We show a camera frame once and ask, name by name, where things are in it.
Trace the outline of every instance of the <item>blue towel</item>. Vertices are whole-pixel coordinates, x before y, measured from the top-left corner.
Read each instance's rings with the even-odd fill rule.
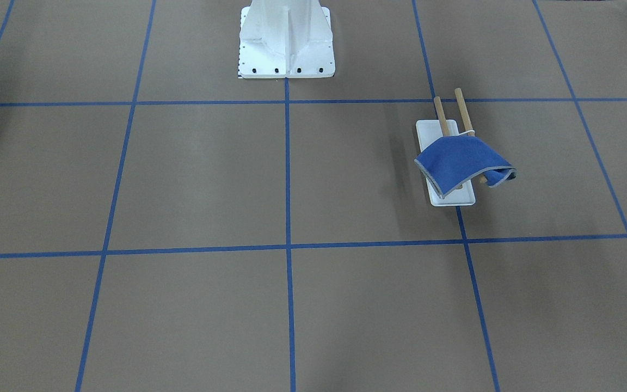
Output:
[[[440,199],[473,177],[485,174],[493,188],[516,177],[514,166],[472,136],[440,137],[415,159]]]

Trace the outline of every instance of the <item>gray floor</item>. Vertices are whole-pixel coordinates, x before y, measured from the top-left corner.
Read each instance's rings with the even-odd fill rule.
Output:
[[[627,391],[627,0],[324,2],[291,81],[245,5],[0,0],[0,391]],[[441,209],[455,87],[519,176]]]

